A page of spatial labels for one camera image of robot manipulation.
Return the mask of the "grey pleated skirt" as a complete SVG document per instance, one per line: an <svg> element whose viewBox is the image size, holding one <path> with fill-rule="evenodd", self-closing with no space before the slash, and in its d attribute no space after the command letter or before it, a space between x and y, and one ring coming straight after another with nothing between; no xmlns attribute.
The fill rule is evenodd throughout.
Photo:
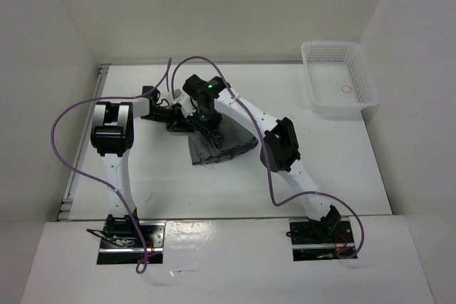
<svg viewBox="0 0 456 304"><path fill-rule="evenodd" d="M187 135L193 166L226 162L246 154L259 144L250 131L226 115L222 115L222 121L213 133L200 132L186 120L166 124L166 128L169 132Z"/></svg>

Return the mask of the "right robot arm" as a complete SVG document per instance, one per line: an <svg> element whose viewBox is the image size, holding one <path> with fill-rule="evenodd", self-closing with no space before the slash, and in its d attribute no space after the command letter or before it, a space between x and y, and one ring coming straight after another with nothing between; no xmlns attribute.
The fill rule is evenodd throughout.
<svg viewBox="0 0 456 304"><path fill-rule="evenodd" d="M311 222L311 238L327 242L336 235L341 215L306 171L289 118L278 119L262 112L220 77L205 81L192 75L185 81L183 93L196 106L186 116L195 130L188 137L193 165L225 162L260 146L261 163L299 195Z"/></svg>

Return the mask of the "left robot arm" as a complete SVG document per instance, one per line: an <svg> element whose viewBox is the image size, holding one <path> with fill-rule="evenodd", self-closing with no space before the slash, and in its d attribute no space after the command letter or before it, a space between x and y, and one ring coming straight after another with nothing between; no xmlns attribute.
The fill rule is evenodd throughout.
<svg viewBox="0 0 456 304"><path fill-rule="evenodd" d="M135 246L146 240L130 188L129 155L137 118L172 125L184 120L182 106L170 98L159 99L152 86L137 97L101 97L95 100L90 143L105 167L110 207L102 236L117 246Z"/></svg>

